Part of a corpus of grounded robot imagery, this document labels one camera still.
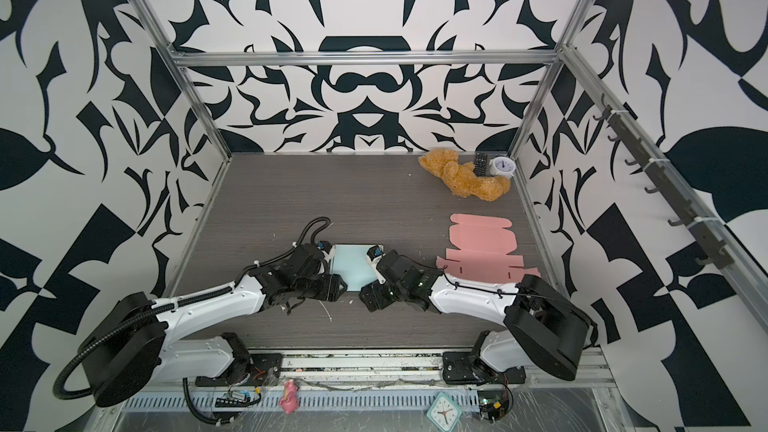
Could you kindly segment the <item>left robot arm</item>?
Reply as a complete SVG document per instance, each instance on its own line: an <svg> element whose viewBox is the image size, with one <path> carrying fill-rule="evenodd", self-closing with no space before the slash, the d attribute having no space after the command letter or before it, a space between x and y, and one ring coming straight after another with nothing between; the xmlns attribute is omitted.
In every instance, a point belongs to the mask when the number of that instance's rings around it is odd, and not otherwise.
<svg viewBox="0 0 768 432"><path fill-rule="evenodd" d="M273 307L290 310L306 299L337 301L347 290L331 271L335 248L302 244L279 265L259 266L241 279L193 294L151 300L134 293L119 301L78 353L97 406L119 404L145 386L206 377L238 385L253 373L251 355L232 332L194 334Z"/></svg>

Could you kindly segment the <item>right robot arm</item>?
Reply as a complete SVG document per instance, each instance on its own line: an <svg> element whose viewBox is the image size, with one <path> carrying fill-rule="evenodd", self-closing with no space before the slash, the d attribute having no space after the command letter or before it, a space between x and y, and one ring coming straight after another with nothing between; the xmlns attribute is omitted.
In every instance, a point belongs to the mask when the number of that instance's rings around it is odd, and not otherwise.
<svg viewBox="0 0 768 432"><path fill-rule="evenodd" d="M371 312L402 302L422 312L459 314L498 325L484 331L471 351L443 356L449 384L499 383L527 367L573 381L582 352L596 339L593 320L549 283L525 274L515 283L466 280L422 266L392 250L373 246L367 260L376 273L360 298Z"/></svg>

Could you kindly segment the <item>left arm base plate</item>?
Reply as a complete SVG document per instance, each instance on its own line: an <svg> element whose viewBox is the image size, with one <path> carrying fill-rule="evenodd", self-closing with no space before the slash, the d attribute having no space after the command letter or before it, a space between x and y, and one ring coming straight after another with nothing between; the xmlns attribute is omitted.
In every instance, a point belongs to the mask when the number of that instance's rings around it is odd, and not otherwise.
<svg viewBox="0 0 768 432"><path fill-rule="evenodd" d="M249 359L235 358L219 376L196 377L194 384L197 387L262 386L280 377L282 362L281 353L251 353Z"/></svg>

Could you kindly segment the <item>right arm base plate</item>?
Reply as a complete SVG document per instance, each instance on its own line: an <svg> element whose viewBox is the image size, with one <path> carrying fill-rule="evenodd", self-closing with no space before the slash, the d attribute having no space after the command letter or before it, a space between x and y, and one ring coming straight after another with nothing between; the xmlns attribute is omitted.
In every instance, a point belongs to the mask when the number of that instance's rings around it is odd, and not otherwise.
<svg viewBox="0 0 768 432"><path fill-rule="evenodd" d="M522 367L496 372L482 365L471 352L444 352L442 354L442 380L449 385L521 385L527 375Z"/></svg>

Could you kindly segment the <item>light blue paper box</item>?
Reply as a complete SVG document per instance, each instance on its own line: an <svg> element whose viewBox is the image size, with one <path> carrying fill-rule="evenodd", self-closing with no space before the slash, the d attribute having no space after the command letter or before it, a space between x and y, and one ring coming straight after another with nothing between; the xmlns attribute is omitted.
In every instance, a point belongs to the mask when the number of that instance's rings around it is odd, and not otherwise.
<svg viewBox="0 0 768 432"><path fill-rule="evenodd" d="M331 272L342 277L348 292L360 292L364 287L378 282L366 261L366 252L372 246L374 245L338 244L334 246L334 255L330 264Z"/></svg>

